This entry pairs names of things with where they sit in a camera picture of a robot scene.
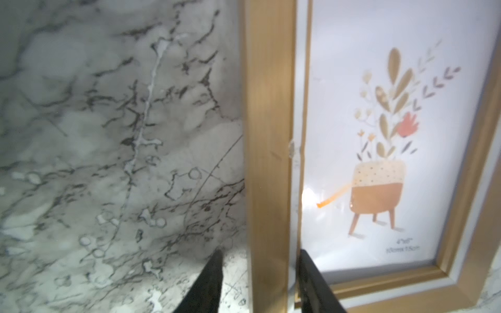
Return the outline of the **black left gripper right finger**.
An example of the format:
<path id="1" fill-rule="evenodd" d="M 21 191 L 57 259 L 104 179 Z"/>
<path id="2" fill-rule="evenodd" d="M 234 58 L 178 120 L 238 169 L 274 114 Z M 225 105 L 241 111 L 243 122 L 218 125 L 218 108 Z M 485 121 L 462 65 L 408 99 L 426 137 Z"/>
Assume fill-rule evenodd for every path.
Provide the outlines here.
<path id="1" fill-rule="evenodd" d="M 304 249 L 299 255 L 298 280 L 302 313 L 347 313 Z"/>

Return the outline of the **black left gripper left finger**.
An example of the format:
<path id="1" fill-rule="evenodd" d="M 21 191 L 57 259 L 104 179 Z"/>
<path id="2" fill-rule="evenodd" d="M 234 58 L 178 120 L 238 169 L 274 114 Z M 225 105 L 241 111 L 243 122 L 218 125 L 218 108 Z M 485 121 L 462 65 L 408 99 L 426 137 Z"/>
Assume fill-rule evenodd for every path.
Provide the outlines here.
<path id="1" fill-rule="evenodd" d="M 216 250 L 174 313 L 218 313 L 223 287 L 223 258 Z"/>

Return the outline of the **tan wooden picture frame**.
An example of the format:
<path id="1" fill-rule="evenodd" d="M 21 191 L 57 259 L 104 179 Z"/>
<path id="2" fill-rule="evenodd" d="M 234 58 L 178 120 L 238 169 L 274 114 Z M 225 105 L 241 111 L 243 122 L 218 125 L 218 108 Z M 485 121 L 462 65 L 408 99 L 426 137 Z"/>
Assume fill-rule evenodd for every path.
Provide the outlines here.
<path id="1" fill-rule="evenodd" d="M 243 1 L 253 312 L 477 304 L 500 246 L 499 1 Z"/>

